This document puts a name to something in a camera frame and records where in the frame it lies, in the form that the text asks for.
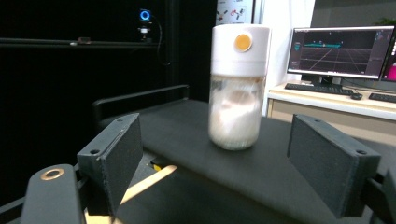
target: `keyboard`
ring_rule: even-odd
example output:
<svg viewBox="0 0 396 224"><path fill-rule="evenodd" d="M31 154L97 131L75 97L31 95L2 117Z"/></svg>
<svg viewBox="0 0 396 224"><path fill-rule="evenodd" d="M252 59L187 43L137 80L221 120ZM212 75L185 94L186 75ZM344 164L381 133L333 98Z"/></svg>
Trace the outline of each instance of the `keyboard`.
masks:
<svg viewBox="0 0 396 224"><path fill-rule="evenodd" d="M385 101L389 103L396 103L396 95L386 95L381 93L371 93L369 96L371 100Z"/></svg>
<svg viewBox="0 0 396 224"><path fill-rule="evenodd" d="M311 85L302 85L302 84L293 84L293 83L287 83L285 89L296 90L296 91L314 91L314 92L337 94L337 95L351 95L353 93L352 90L343 90L342 88L311 86Z"/></svg>

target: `white desk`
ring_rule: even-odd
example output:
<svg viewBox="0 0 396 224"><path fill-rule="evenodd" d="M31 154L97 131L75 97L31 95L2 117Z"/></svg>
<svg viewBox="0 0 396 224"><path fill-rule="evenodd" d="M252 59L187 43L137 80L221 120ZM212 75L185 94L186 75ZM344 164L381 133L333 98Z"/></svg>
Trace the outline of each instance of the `white desk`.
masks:
<svg viewBox="0 0 396 224"><path fill-rule="evenodd" d="M311 91L285 90L285 84L268 93L268 118L291 122L293 114L323 119L344 133L396 146L396 104Z"/></svg>

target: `poster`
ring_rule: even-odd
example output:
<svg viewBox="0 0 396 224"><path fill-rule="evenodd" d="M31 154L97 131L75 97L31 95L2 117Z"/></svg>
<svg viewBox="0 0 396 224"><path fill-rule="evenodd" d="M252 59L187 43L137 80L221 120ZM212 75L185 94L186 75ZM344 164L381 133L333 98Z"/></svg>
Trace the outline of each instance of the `poster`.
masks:
<svg viewBox="0 0 396 224"><path fill-rule="evenodd" d="M218 0L216 25L253 22L254 0Z"/></svg>

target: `white jar lid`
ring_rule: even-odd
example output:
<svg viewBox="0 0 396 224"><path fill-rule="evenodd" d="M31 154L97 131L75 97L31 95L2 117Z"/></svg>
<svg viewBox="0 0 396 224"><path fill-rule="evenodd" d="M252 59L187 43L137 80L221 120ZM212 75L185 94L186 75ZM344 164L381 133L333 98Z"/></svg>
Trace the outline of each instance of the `white jar lid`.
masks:
<svg viewBox="0 0 396 224"><path fill-rule="evenodd" d="M259 24L224 24L213 28L212 75L264 77L271 29Z"/></svg>

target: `orange button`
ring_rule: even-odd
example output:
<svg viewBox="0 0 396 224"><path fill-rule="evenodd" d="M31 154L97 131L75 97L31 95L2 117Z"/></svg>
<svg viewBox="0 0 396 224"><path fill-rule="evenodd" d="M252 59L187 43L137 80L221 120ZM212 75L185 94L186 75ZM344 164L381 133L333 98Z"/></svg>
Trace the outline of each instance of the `orange button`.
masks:
<svg viewBox="0 0 396 224"><path fill-rule="evenodd" d="M247 51L251 46L251 39L248 35L239 35L235 39L235 46L237 49Z"/></svg>

